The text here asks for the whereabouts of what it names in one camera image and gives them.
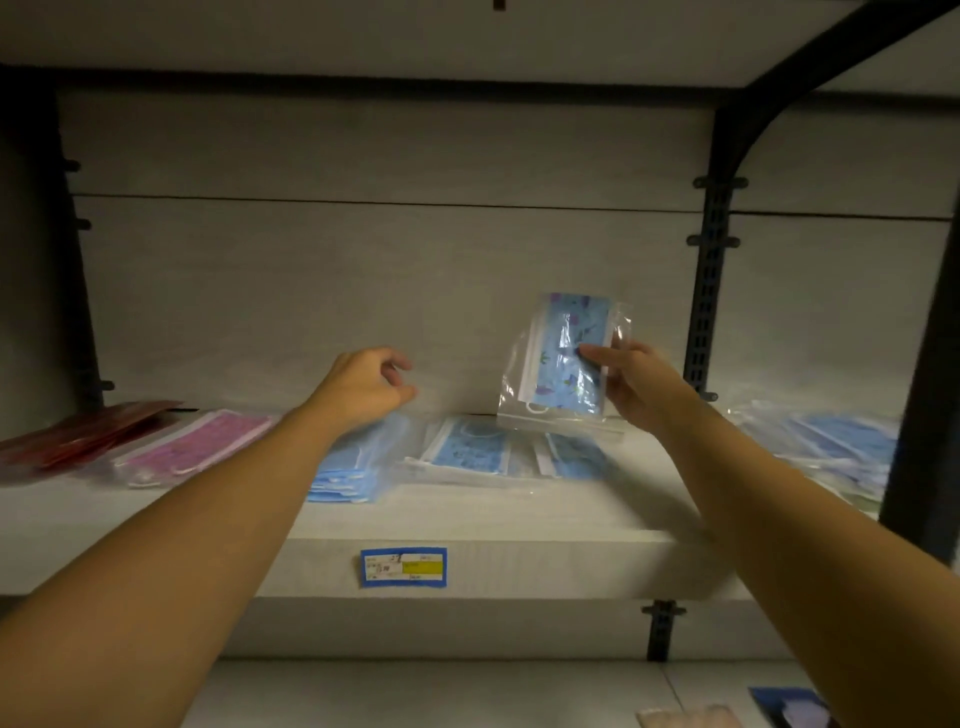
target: plastic bag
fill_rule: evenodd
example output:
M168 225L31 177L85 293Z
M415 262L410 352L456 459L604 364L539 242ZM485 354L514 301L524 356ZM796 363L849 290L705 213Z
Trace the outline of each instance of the plastic bag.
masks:
M112 450L99 464L132 488L178 485L262 436L279 417L218 409L168 427L149 443Z
M567 437L547 432L534 440L540 473L547 477L604 480L612 465L589 437Z
M88 463L104 452L170 424L164 410L176 400L132 401L72 415L56 425L0 443L5 479L58 473Z
M511 350L497 423L567 435L622 435L622 421L608 416L606 368L586 361L577 347L617 346L630 334L629 309L623 303L566 293L542 295L529 329Z
M320 464L307 502L365 503L386 484L386 467L410 436L409 418L394 412L341 437Z
M420 455L407 457L399 476L452 485L511 487L540 477L532 437L497 426L483 415L456 415L424 429Z
M777 457L845 496L883 499L898 423L860 413L809 412L755 400L729 412Z

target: white wall panel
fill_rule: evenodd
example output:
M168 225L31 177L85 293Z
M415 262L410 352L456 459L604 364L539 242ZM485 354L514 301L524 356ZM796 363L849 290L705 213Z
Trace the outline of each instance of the white wall panel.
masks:
M69 91L74 192L696 210L708 109Z
M541 291L635 306L680 356L692 214L80 199L100 368L117 399L291 405L337 352L390 342L420 406L493 412Z
M899 415L947 223L734 215L709 388Z
M74 411L47 223L29 162L0 137L0 440Z
M794 110L740 168L733 208L949 217L960 184L960 114Z

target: blue face mask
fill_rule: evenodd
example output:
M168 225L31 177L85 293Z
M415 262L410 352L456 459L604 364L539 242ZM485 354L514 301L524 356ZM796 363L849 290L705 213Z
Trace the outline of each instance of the blue face mask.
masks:
M504 475L510 461L510 442L507 431L495 422L450 417L421 460L448 468Z
M535 318L517 397L531 405L592 415L603 413L600 368L577 352L581 344L609 344L610 299L552 293Z
M603 480L610 471L604 452L587 437L567 437L552 432L544 436L546 448L535 446L540 472L577 480Z
M399 442L409 424L403 415L393 413L337 440L317 469L307 500L371 499L379 482L379 461Z
M791 417L787 425L822 457L890 465L897 435L880 426L839 415Z

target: price tag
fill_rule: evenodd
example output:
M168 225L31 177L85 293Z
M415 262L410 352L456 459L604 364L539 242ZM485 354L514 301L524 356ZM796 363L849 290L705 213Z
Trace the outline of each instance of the price tag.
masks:
M446 548L409 546L367 548L360 551L360 580L364 587L446 586Z

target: package of masks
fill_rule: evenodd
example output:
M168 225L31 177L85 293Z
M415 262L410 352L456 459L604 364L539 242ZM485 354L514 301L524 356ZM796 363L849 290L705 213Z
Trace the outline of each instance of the package of masks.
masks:
M418 455L400 477L422 483L514 487L540 477L527 433L496 425L489 415L455 415L426 425Z
M411 420L394 412L333 444L310 484L310 503L367 503L392 480L391 463L411 441Z
M278 415L229 409L201 412L112 449L92 463L90 471L132 488L178 485L263 436L278 420Z
M606 398L606 368L585 360L578 347L616 347L630 336L630 311L623 303L569 293L540 296L530 327L511 350L497 422L508 429L621 436L622 421Z
M612 463L589 437L570 437L546 432L535 436L537 469L544 477L571 480L606 480Z
M728 413L760 445L844 497L879 503L899 423L852 412L806 411L755 400Z
M490 416L456 415L427 425L420 454L400 464L414 482L524 488L549 479L602 480L607 456L586 437L507 430Z

